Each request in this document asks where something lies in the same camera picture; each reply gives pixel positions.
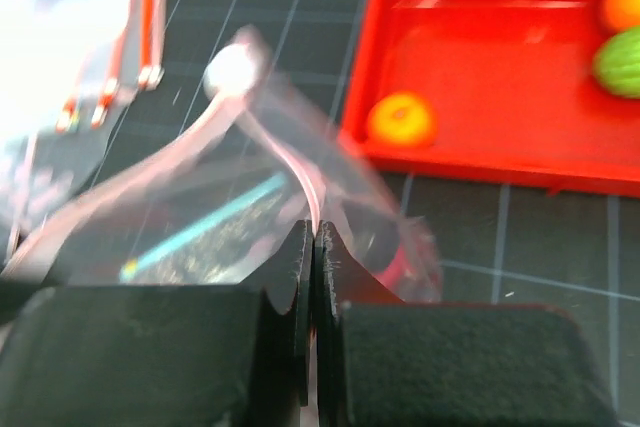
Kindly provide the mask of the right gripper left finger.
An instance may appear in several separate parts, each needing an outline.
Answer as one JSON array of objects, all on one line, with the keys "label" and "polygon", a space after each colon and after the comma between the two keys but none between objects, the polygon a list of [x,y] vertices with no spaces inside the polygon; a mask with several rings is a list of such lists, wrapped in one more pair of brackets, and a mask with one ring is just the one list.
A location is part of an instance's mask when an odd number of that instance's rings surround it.
[{"label": "right gripper left finger", "polygon": [[237,285],[24,287],[1,348],[5,426],[296,426],[311,228]]}]

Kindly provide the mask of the red apple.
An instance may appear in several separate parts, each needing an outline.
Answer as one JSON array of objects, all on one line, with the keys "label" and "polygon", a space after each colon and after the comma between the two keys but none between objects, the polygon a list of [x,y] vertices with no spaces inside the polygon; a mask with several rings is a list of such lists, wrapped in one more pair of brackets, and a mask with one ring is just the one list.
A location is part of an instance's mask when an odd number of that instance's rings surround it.
[{"label": "red apple", "polygon": [[400,245],[391,262],[374,278],[402,301],[433,303],[440,300],[438,265],[420,251]]}]

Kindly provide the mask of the pink-dotted zip bag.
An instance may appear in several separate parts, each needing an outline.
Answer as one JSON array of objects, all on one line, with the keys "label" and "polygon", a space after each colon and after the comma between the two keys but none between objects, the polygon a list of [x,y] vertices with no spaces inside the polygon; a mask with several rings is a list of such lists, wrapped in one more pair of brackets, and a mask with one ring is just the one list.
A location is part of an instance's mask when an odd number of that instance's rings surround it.
[{"label": "pink-dotted zip bag", "polygon": [[[31,233],[3,271],[9,280],[98,284],[244,281],[300,221],[333,224],[372,276],[400,245],[438,265],[429,230],[405,217],[389,189],[326,116],[274,69],[250,26],[207,66],[209,104],[175,140],[68,202]],[[286,184],[158,263],[119,272],[169,236],[282,172]]]}]

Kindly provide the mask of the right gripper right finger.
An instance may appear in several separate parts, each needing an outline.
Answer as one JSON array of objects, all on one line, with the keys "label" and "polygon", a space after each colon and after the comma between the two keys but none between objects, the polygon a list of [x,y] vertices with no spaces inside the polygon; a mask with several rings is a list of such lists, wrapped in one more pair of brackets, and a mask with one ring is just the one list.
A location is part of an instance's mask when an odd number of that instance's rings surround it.
[{"label": "right gripper right finger", "polygon": [[578,325],[545,305],[408,303],[323,223],[313,269],[323,426],[614,426]]}]

